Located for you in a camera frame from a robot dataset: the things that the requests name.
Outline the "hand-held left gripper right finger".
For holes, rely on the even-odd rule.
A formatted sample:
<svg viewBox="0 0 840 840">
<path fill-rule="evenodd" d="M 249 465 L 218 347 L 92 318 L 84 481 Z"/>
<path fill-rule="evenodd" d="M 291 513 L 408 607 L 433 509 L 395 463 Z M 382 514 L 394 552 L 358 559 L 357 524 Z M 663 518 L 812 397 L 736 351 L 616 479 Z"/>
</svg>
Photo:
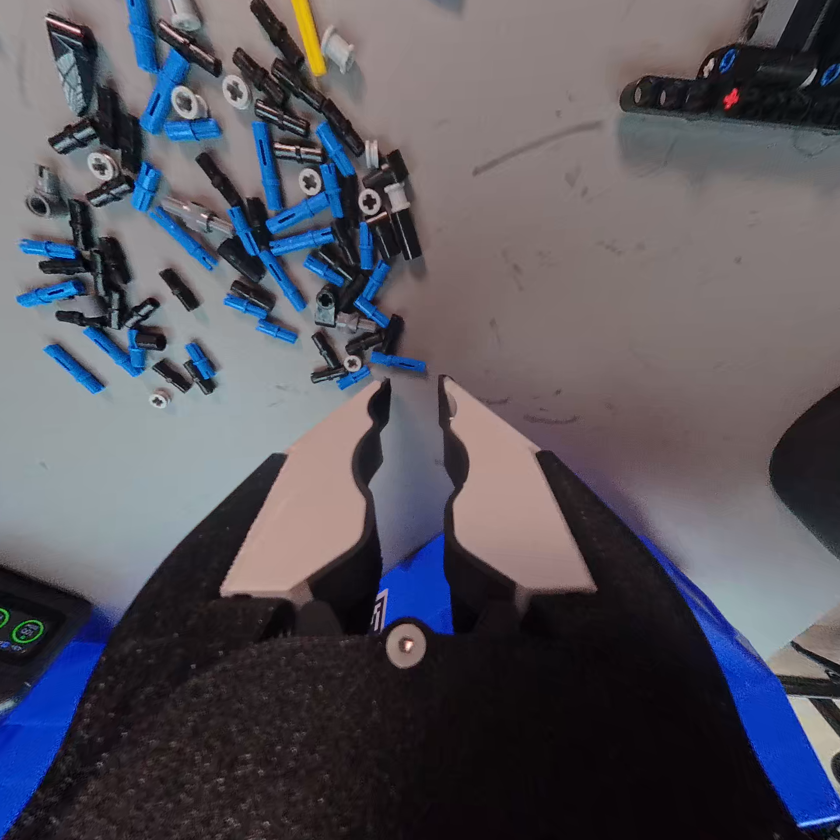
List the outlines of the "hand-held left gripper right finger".
<svg viewBox="0 0 840 840">
<path fill-rule="evenodd" d="M 537 595 L 593 593 L 539 447 L 451 377 L 437 388 L 453 486 L 444 510 L 451 594 L 470 607 L 495 600 L 527 607 Z"/>
</svg>

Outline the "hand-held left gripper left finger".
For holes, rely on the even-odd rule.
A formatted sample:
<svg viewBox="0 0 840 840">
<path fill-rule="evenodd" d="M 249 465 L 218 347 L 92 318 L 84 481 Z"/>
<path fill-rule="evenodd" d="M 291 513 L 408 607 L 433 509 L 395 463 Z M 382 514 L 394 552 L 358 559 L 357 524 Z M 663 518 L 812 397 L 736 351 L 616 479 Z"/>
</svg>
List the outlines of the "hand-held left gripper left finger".
<svg viewBox="0 0 840 840">
<path fill-rule="evenodd" d="M 370 492 L 382 464 L 389 381 L 372 381 L 286 452 L 222 584 L 222 597 L 304 605 L 316 584 L 375 530 Z"/>
</svg>

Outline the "pile of blue black pins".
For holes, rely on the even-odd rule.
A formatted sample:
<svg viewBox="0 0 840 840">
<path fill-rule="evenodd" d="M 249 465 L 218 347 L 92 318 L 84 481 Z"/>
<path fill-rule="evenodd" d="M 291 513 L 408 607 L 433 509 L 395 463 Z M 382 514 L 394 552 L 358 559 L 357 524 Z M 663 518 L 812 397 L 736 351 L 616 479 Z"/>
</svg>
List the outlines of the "pile of blue black pins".
<svg viewBox="0 0 840 840">
<path fill-rule="evenodd" d="M 195 340 L 182 364 L 164 357 L 165 333 L 150 323 L 157 297 L 130 299 L 132 264 L 123 243 L 97 231 L 97 214 L 132 207 L 208 272 L 224 263 L 237 274 L 224 306 L 253 319 L 267 340 L 292 346 L 298 334 L 277 319 L 276 292 L 296 312 L 308 302 L 283 258 L 306 252 L 302 266 L 321 279 L 312 335 L 323 359 L 314 384 L 341 391 L 371 377 L 371 367 L 423 376 L 423 361 L 396 352 L 404 320 L 387 316 L 376 296 L 394 258 L 419 258 L 408 177 L 399 150 L 381 154 L 362 140 L 337 104 L 303 72 L 330 58 L 346 70 L 352 47 L 330 29 L 319 41 L 306 2 L 293 2 L 305 51 L 267 2 L 249 2 L 277 55 L 270 68 L 236 48 L 236 73 L 196 37 L 202 19 L 190 2 L 170 2 L 152 18 L 149 2 L 125 2 L 131 52 L 154 83 L 143 113 L 125 107 L 100 69 L 101 47 L 88 24 L 49 10 L 43 16 L 50 64 L 74 120 L 46 142 L 53 155 L 85 154 L 96 180 L 69 192 L 60 174 L 36 167 L 26 207 L 40 220 L 66 220 L 67 239 L 21 238 L 38 260 L 38 283 L 15 298 L 73 326 L 133 379 L 153 372 L 172 391 L 214 394 L 217 366 Z"/>
</svg>

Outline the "grey toy brick chassis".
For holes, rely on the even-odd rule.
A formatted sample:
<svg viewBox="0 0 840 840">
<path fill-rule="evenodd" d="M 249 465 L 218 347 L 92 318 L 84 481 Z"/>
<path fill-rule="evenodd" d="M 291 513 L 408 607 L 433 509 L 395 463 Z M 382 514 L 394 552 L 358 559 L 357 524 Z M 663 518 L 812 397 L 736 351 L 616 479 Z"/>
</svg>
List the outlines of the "grey toy brick chassis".
<svg viewBox="0 0 840 840">
<path fill-rule="evenodd" d="M 738 39 L 712 50 L 693 78 L 642 76 L 619 106 L 838 135 L 839 2 L 750 2 Z"/>
</svg>

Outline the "grey desk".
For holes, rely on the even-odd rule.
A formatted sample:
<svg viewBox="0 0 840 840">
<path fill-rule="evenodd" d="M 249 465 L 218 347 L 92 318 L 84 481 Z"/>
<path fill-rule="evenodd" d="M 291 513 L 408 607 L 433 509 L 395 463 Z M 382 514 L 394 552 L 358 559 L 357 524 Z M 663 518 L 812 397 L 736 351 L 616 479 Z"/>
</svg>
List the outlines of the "grey desk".
<svg viewBox="0 0 840 840">
<path fill-rule="evenodd" d="M 556 452 L 677 562 L 763 656 L 838 603 L 838 563 L 767 477 L 784 430 L 838 381 L 838 138 L 631 119 L 644 73 L 693 76 L 739 32 L 749 2 L 312 2 L 356 65 L 322 85 L 364 137 L 401 149 L 423 259 L 383 295 L 402 352 L 385 463 L 372 486 L 393 564 L 442 527 L 434 377 L 453 376 Z M 155 296 L 167 357 L 199 340 L 218 391 L 148 404 L 50 308 L 19 238 L 67 238 L 27 213 L 35 163 L 68 191 L 85 155 L 47 138 L 72 121 L 44 15 L 89 25 L 133 112 L 124 2 L 2 2 L 2 556 L 113 615 L 174 546 L 269 454 L 346 402 L 310 384 L 308 313 L 286 346 L 222 303 L 208 272 L 121 202 L 98 214 Z"/>
</svg>

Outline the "blue plastic bin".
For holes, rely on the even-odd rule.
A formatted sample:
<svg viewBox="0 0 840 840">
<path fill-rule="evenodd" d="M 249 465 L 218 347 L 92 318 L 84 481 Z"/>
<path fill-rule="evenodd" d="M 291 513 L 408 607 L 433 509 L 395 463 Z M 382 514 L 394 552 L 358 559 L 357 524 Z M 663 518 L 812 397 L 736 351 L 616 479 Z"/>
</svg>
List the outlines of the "blue plastic bin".
<svg viewBox="0 0 840 840">
<path fill-rule="evenodd" d="M 800 827 L 827 827 L 838 818 L 838 794 L 784 695 L 781 680 L 749 641 L 650 540 L 641 538 L 678 588 L 717 657 L 742 725 L 759 761 Z M 372 632 L 409 618 L 452 634 L 444 537 L 384 574 L 374 603 Z M 10 838 L 52 764 L 112 627 L 95 615 L 70 641 L 28 698 L 2 721 L 2 838 Z"/>
</svg>

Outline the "black power unit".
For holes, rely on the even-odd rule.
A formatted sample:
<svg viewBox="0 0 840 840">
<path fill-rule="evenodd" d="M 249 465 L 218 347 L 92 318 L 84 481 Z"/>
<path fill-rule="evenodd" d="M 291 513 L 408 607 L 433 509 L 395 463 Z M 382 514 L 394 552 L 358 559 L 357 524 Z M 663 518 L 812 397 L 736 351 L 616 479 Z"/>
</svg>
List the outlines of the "black power unit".
<svg viewBox="0 0 840 840">
<path fill-rule="evenodd" d="M 15 709 L 87 624 L 85 598 L 1 568 L 1 714 Z"/>
</svg>

